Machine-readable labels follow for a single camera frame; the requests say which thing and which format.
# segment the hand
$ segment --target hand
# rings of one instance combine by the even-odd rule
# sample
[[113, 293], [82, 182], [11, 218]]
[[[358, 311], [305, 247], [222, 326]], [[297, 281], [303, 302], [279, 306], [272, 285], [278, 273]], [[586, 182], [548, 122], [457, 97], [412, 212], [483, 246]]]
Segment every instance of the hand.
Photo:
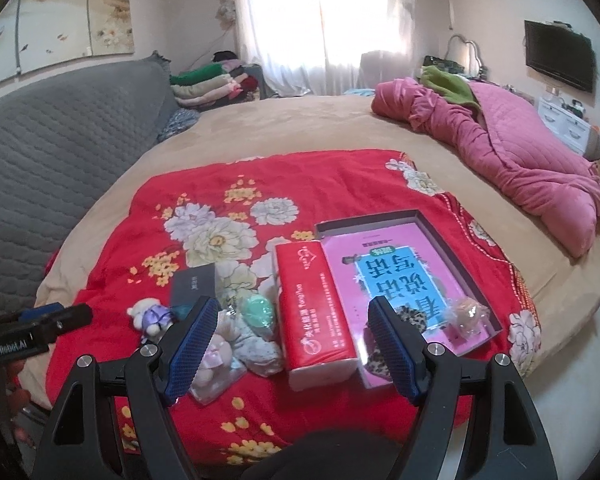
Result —
[[[24, 361], [16, 361], [7, 365], [8, 380], [13, 381], [23, 368]], [[7, 397], [7, 402], [9, 403], [11, 415], [15, 418], [20, 410], [31, 402], [31, 394], [27, 390], [23, 390], [21, 387], [17, 386], [13, 393]], [[33, 439], [23, 428], [14, 425], [13, 436], [17, 441], [23, 442], [24, 444], [27, 444], [27, 446], [35, 449], [36, 446]]]

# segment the tv screen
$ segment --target tv screen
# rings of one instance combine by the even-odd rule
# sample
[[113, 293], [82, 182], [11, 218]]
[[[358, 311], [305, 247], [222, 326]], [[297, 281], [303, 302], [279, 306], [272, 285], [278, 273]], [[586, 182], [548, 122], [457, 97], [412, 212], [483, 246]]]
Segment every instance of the tv screen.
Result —
[[525, 21], [526, 65], [593, 93], [596, 57], [591, 40], [566, 28]]

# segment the pink comforter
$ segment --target pink comforter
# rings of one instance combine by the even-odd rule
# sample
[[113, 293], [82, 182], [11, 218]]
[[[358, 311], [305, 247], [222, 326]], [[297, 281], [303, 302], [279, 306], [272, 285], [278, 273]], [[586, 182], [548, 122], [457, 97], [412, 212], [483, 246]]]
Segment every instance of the pink comforter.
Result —
[[371, 109], [456, 147], [465, 164], [539, 216], [572, 256], [582, 256], [600, 218], [600, 177], [591, 163], [556, 139], [524, 99], [494, 85], [470, 85], [486, 130], [471, 111], [411, 78], [380, 83]]

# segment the sheer curtain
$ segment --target sheer curtain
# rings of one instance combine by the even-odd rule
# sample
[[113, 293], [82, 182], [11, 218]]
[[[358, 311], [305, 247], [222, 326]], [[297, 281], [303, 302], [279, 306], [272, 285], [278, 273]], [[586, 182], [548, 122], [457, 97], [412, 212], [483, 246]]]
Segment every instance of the sheer curtain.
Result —
[[411, 73], [414, 0], [235, 0], [240, 58], [282, 96]]

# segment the gray quilted headboard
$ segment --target gray quilted headboard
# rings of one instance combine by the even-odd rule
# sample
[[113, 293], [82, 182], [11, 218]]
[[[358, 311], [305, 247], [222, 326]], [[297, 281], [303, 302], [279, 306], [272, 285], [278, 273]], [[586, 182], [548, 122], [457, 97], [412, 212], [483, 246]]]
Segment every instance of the gray quilted headboard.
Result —
[[0, 98], [0, 310], [33, 306], [53, 252], [177, 108], [155, 52]]

